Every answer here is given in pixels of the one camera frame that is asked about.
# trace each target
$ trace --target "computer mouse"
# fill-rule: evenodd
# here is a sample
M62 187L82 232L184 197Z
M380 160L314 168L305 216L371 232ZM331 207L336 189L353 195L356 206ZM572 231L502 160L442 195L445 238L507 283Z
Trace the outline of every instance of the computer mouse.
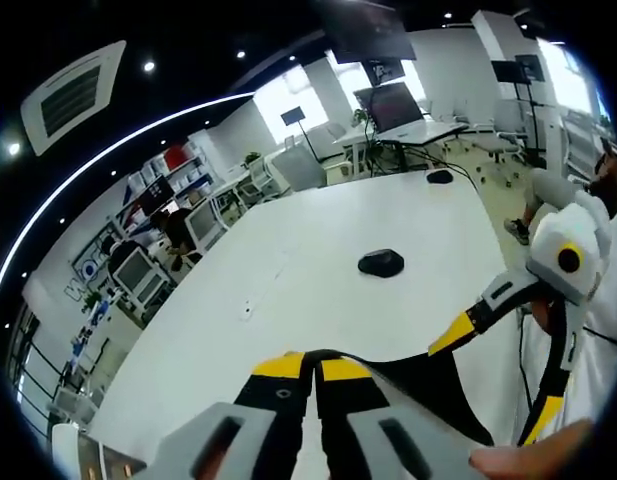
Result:
M404 269L404 264L404 257L394 250L387 248L367 253L359 260L357 268L359 268L360 272L369 275L389 278L401 272Z
M448 170L438 170L436 172L429 173L426 177L428 183L439 183L442 185L452 182L453 178L452 173Z

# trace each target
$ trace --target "ceiling air conditioner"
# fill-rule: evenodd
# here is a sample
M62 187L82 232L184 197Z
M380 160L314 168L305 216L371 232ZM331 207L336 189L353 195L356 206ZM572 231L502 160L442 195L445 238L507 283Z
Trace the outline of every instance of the ceiling air conditioner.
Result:
M125 47L122 40L74 61L23 101L21 117L37 156L108 106Z

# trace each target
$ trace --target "led strip light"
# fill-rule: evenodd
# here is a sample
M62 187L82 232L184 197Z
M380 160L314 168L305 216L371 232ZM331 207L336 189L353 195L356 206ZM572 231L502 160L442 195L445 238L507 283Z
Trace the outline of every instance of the led strip light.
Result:
M135 137L138 137L142 133L145 133L148 130L151 130L152 128L155 128L155 127L161 125L162 123L169 122L170 120L173 120L173 119L175 119L177 117L181 117L182 115L186 115L187 113L191 113L191 112L194 112L196 110L201 110L202 108L210 107L212 105L217 105L218 103L228 102L230 100L236 100L238 98L252 97L253 95L254 95L254 92L242 93L242 94L239 94L239 95L232 95L230 97L225 97L225 98L220 98L218 100L213 100L212 102L202 103L201 105L195 105L194 107L190 107L190 108L187 108L185 110L181 110L180 112L173 113L172 115L168 115L167 117L164 117L161 120L157 120L156 122L153 122L153 123L151 123L149 125L146 125L145 127L140 128L136 132L133 132L130 135L125 136L121 140L116 141L115 143L110 145L108 148L106 148L102 152L100 152L97 155L95 155L92 159L90 159L84 165L79 167L79 169L76 172L74 172L61 185L59 185L55 189L54 192L52 192L52 194L46 199L46 201L44 203L42 203L41 207L39 207L37 209L37 211L31 217L31 219L28 220L28 223L26 223L26 226L19 233L19 236L17 237L17 240L15 240L15 243L10 248L10 251L8 252L8 255L6 256L6 260L4 260L4 263L1 266L1 269L0 269L0 287L1 287L1 283L4 280L4 277L6 276L6 272L8 271L8 267L10 266L10 263L12 262L12 259L15 257L15 253L17 253L17 250L21 246L21 243L23 242L24 238L26 238L26 235L28 235L28 232L30 232L30 229L32 228L32 226L35 224L35 222L37 220L39 220L39 217L41 217L41 214L44 213L44 211L53 202L53 200L55 198L57 198L59 196L59 194L61 192L63 192L66 189L66 187L68 187L68 185L70 185L73 181L75 181L75 179L79 175L84 173L86 170L88 170L90 167L92 167L95 163L97 163L99 160L104 158L106 155L108 155L113 150L116 150L117 148L121 147L124 143L132 140Z

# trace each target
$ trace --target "sneaker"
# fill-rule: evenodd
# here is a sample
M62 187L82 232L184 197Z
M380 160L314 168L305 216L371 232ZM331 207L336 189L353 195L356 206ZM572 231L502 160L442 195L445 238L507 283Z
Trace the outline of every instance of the sneaker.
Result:
M530 244L530 233L528 232L528 227L521 223L521 220L506 219L504 221L504 228L522 245Z

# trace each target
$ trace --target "black ceiling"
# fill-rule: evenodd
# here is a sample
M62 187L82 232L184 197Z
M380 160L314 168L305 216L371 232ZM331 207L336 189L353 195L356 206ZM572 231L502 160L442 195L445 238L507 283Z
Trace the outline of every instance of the black ceiling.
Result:
M453 13L469 22L480 8L512 14L525 1L386 1L409 31L439 28ZM307 0L129 2L5 2L0 4L0 264L21 228L48 195L79 166L128 133L154 120L216 99L248 72L298 39L320 29ZM127 42L110 105L36 157L25 139L21 101L74 60L119 40ZM244 50L245 59L236 52ZM323 44L294 52L310 63ZM145 61L155 70L147 75ZM262 85L290 68L287 57L259 72L240 91ZM164 124L105 157L68 187L35 224L20 247L2 290L21 291L22 271L35 268L48 249L99 194L169 144L184 142L206 120L219 123L240 102L204 109ZM18 138L10 158L4 139ZM59 218L66 218L60 225Z

